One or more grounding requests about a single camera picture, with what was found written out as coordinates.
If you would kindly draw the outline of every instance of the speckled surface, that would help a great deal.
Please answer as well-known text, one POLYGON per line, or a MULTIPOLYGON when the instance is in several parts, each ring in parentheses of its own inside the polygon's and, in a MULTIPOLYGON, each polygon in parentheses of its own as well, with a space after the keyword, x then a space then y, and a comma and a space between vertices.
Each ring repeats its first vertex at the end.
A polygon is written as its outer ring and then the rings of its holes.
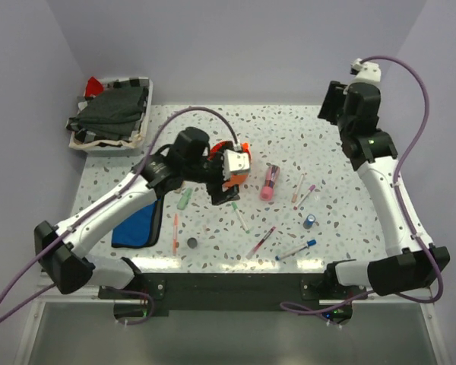
MULTIPOLYGON (((152 106, 150 143, 154 131, 174 111, 185 106, 152 106)), ((385 257, 382 229, 372 202, 340 149, 337 128, 316 118, 319 106, 212 106, 233 124, 240 141, 248 141, 254 158, 250 177, 237 202, 251 228, 245 233, 231 205, 211 206, 205 188, 187 182, 194 192, 188 207, 177 210, 181 195, 167 195, 159 242, 146 249, 113 249, 111 233, 93 249, 99 256, 132 258, 142 271, 166 272, 321 272, 341 259, 385 257), (258 195, 268 163, 281 168, 272 202, 258 195), (294 211, 290 202, 301 173, 307 173, 299 192, 316 190, 294 211), (173 216, 179 214, 179 248, 173 255, 173 216), (307 214, 317 217, 310 229, 302 227, 307 214), (250 249, 272 226, 277 226, 257 253, 250 249), (198 246, 187 245, 189 237, 198 246), (277 254, 316 238, 310 250, 275 262, 277 254)), ((211 145, 229 139, 227 128, 207 113, 185 114, 171 123, 157 147, 173 143, 177 133, 195 126, 211 136, 211 145)), ((113 188, 140 157, 88 157, 73 212, 80 211, 113 188)))

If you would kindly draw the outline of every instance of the white wall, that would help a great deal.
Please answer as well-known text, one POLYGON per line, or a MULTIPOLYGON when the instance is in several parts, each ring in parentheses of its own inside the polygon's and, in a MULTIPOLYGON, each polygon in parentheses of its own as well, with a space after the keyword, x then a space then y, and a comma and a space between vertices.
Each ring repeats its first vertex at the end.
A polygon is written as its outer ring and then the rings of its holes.
MULTIPOLYGON (((33 257, 33 228, 71 207, 84 159, 67 149, 66 117, 85 78, 43 0, 0 0, 0 291, 33 257)), ((38 267, 1 313, 30 295, 38 267)), ((28 309, 0 325, 13 361, 28 309)))
MULTIPOLYGON (((456 0, 428 0, 399 57, 415 66, 429 88, 429 127, 404 167, 404 178, 426 229, 451 253, 436 311, 456 363, 456 0)), ((422 119, 422 97, 397 66, 389 70, 383 92, 382 128, 403 152, 422 119)))
POLYGON ((47 0, 85 75, 157 103, 310 103, 357 56, 396 55, 425 0, 47 0))

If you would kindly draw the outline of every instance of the vial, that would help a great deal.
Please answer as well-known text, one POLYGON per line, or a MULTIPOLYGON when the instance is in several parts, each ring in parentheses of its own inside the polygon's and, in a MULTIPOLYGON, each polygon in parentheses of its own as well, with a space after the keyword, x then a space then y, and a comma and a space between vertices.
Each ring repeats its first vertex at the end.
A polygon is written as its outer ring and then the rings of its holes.
POLYGON ((306 220, 304 221, 304 223, 302 223, 302 226, 308 230, 312 227, 314 222, 316 222, 316 217, 313 214, 310 214, 306 217, 306 220))

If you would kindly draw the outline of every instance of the pink test tube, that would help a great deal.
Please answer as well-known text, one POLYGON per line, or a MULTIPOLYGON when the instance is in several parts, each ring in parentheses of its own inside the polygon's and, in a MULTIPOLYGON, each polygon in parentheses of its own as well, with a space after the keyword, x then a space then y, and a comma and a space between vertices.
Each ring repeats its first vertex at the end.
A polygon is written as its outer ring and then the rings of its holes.
POLYGON ((277 177, 279 177, 279 173, 279 166, 270 165, 268 167, 267 174, 265 175, 265 184, 260 191, 261 200, 269 201, 272 199, 272 196, 274 196, 275 180, 277 180, 277 177))

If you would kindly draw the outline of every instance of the cable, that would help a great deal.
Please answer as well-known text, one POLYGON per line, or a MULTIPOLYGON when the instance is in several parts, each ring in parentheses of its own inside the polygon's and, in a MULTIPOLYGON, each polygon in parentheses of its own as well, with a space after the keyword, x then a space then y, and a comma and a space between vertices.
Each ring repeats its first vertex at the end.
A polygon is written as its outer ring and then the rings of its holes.
MULTIPOLYGON (((414 297, 410 297, 410 296, 408 296, 406 294, 402 294, 402 293, 397 293, 397 295, 399 297, 402 297, 402 298, 407 299, 407 300, 411 300, 413 302, 431 304, 431 303, 434 303, 434 302, 438 301, 439 299, 441 299, 442 294, 444 292, 444 283, 443 283, 443 280, 442 280, 441 270, 439 270, 438 264, 435 261, 434 257, 432 256, 432 253, 429 251, 429 249, 427 248, 427 246, 424 243, 424 241, 417 234, 416 226, 413 224, 412 219, 410 218, 410 214, 409 214, 409 211, 407 209, 407 206, 405 205, 405 201, 404 201, 404 197, 402 196, 401 188, 400 188, 399 184, 397 184, 398 177, 399 177, 399 175, 401 173, 401 169, 402 169, 402 165, 404 164, 404 161, 407 159, 407 157, 409 156, 410 152, 413 150, 413 148, 415 147, 416 143, 419 141, 422 133, 424 132, 424 129, 427 126, 427 121, 429 119, 429 94, 427 92, 427 88, 426 88, 426 85, 424 84, 423 79, 419 76, 419 74, 417 74, 417 71, 414 70, 412 67, 410 67, 410 65, 408 65, 406 62, 401 61, 400 59, 398 59, 396 57, 392 57, 392 56, 370 56, 370 57, 366 57, 365 59, 362 59, 360 61, 360 63, 363 64, 365 62, 378 60, 378 59, 397 63, 398 65, 400 65, 400 66, 404 67, 406 70, 408 70, 409 73, 416 79, 417 83, 419 84, 420 90, 423 93, 423 99, 424 99, 423 121, 420 123, 419 130, 417 131, 416 135, 412 139, 411 143, 409 144, 409 146, 407 147, 405 152, 402 154, 402 158, 398 161, 397 166, 395 167, 394 177, 393 177, 393 185, 394 185, 394 188, 395 188, 395 195, 397 196, 398 204, 401 207, 402 214, 404 215, 405 221, 407 222, 407 225, 410 228, 410 232, 415 237, 415 240, 419 244, 419 246, 422 249, 422 251, 424 251, 424 253, 426 254, 427 259, 431 263, 432 269, 435 272, 435 276, 436 276, 437 281, 438 281, 438 292, 437 292, 437 294, 434 297, 431 297, 429 299, 414 298, 414 297)), ((354 297, 351 297, 350 299, 347 299, 347 300, 345 300, 345 301, 343 301, 343 302, 341 302, 339 304, 336 304, 336 305, 334 305, 332 307, 325 308, 325 309, 320 309, 320 310, 312 310, 312 309, 308 308, 307 306, 303 306, 301 304, 292 303, 292 302, 282 302, 280 304, 280 308, 283 309, 283 310, 286 310, 287 312, 313 316, 313 315, 321 314, 321 313, 323 313, 325 311, 328 311, 328 310, 334 310, 334 309, 341 308, 342 306, 345 306, 346 304, 351 303, 354 300, 359 299, 360 297, 363 297, 365 294, 367 295, 367 294, 371 294, 371 293, 374 293, 374 291, 370 290, 370 291, 367 291, 365 293, 358 294, 358 295, 356 295, 354 297), (299 308, 302 308, 303 310, 292 309, 292 308, 289 308, 288 306, 299 307, 299 308)))
POLYGON ((149 320, 149 318, 154 314, 155 310, 155 302, 154 299, 147 293, 144 293, 142 291, 133 291, 133 290, 121 290, 121 289, 115 289, 114 287, 105 287, 107 290, 114 291, 115 293, 120 293, 124 295, 140 295, 143 297, 145 300, 148 300, 148 303, 151 304, 150 310, 147 311, 147 315, 139 320, 136 321, 128 321, 127 319, 124 319, 122 321, 118 321, 122 323, 123 325, 141 325, 142 323, 145 323, 146 321, 149 320))
MULTIPOLYGON (((75 221, 69 228, 68 230, 66 230, 64 233, 62 233, 60 236, 58 236, 58 238, 56 238, 55 240, 53 240, 45 249, 43 249, 41 252, 39 252, 36 257, 34 257, 33 259, 31 259, 25 266, 24 268, 22 268, 22 270, 20 270, 10 281, 10 283, 7 284, 7 286, 5 286, 4 290, 0 293, 0 304, 2 304, 3 300, 7 297, 8 293, 10 292, 10 290, 14 287, 14 285, 20 280, 20 278, 36 263, 38 262, 40 259, 42 259, 48 252, 50 252, 52 249, 54 249, 64 238, 66 238, 67 235, 70 234, 70 232, 72 232, 75 228, 77 228, 80 224, 82 224, 86 219, 88 219, 89 217, 91 217, 93 214, 95 214, 97 211, 99 211, 101 208, 103 208, 105 205, 108 205, 110 202, 112 202, 113 200, 115 200, 117 198, 117 196, 121 196, 123 195, 123 193, 128 190, 130 188, 130 186, 135 182, 135 180, 138 178, 138 176, 141 174, 141 171, 144 169, 146 163, 147 163, 147 160, 150 156, 150 154, 152 154, 152 150, 154 149, 154 145, 156 144, 157 142, 157 139, 159 139, 159 136, 160 136, 160 133, 162 133, 162 131, 175 119, 177 118, 178 116, 181 116, 182 114, 184 113, 188 113, 188 112, 194 112, 194 111, 202 111, 202 112, 207 112, 207 113, 211 113, 213 114, 214 116, 217 116, 221 122, 223 122, 226 127, 228 127, 228 129, 230 130, 230 133, 231 135, 233 136, 233 140, 235 141, 235 144, 238 144, 238 138, 236 137, 236 133, 235 131, 233 130, 232 126, 230 125, 230 123, 226 120, 226 118, 224 116, 222 116, 221 114, 219 114, 218 112, 212 110, 212 109, 209 109, 209 108, 206 108, 204 106, 190 106, 189 108, 185 108, 185 109, 181 109, 177 112, 175 112, 174 114, 172 114, 160 127, 159 129, 157 130, 155 136, 154 136, 154 139, 152 140, 152 142, 150 143, 148 149, 147 149, 147 152, 145 154, 145 157, 142 159, 141 161, 141 164, 139 165, 139 168, 137 169, 137 171, 135 172, 135 175, 131 178, 131 180, 129 182, 127 182, 125 184, 125 186, 123 186, 120 190, 119 190, 119 194, 118 195, 112 195, 110 196, 108 199, 105 199, 103 202, 99 203, 98 206, 96 206, 95 208, 87 211, 85 214, 83 214, 81 217, 78 218, 77 221, 75 221)), ((0 323, 2 323, 3 321, 5 321, 8 317, 10 317, 12 314, 14 314, 15 312, 17 312, 20 308, 22 308, 23 306, 25 306, 26 304, 28 304, 30 301, 34 300, 35 298, 37 298, 39 295, 45 293, 46 291, 48 291, 49 289, 52 289, 53 287, 55 287, 55 284, 51 284, 49 285, 48 287, 45 287, 43 288, 42 290, 38 291, 37 293, 34 293, 32 294, 30 297, 28 297, 26 300, 20 302, 18 305, 16 305, 14 308, 12 308, 11 310, 9 310, 8 312, 6 312, 6 314, 4 314, 2 317, 0 317, 0 323)), ((141 292, 138 292, 136 293, 138 295, 144 295, 144 293, 141 293, 141 292)))

